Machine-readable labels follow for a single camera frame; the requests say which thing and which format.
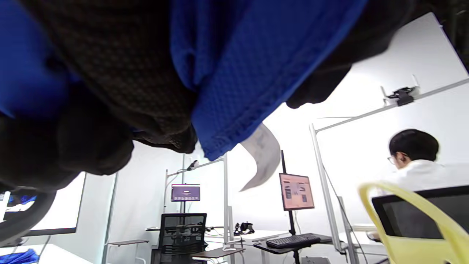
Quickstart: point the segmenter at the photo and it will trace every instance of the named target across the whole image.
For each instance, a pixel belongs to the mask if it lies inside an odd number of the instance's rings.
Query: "black stand pole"
[[[287,168],[285,167],[285,157],[283,156],[283,150],[280,151],[280,155],[282,157],[282,168],[283,173],[287,172]],[[290,218],[290,234],[296,235],[295,231],[295,221],[293,220],[293,212],[292,210],[288,211],[288,217]],[[298,250],[293,250],[293,258],[295,258],[295,264],[300,264],[300,256],[298,254]]]

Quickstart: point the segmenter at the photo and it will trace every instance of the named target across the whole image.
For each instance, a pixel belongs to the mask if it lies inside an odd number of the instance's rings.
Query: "white shirt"
[[[469,185],[469,171],[458,171],[433,161],[414,160],[387,179],[403,189],[421,191],[444,187]]]

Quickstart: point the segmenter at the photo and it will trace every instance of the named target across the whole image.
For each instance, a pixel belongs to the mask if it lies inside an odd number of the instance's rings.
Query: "white paper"
[[[280,164],[280,145],[272,132],[261,124],[241,145],[256,161],[257,172],[240,192],[264,184]]]

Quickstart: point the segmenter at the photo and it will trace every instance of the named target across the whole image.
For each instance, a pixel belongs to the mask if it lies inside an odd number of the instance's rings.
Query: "black hair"
[[[389,141],[389,152],[392,156],[396,156],[397,152],[402,152],[411,160],[435,161],[438,150],[437,139],[417,129],[403,130]]]

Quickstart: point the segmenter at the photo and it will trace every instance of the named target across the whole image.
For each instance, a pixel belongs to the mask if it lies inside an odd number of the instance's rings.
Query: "black keyboard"
[[[301,234],[294,235],[284,238],[277,238],[268,240],[266,242],[267,246],[271,248],[281,249],[281,248],[298,248],[301,246],[310,246],[312,244],[317,244],[321,242],[321,238],[315,236],[314,234]]]

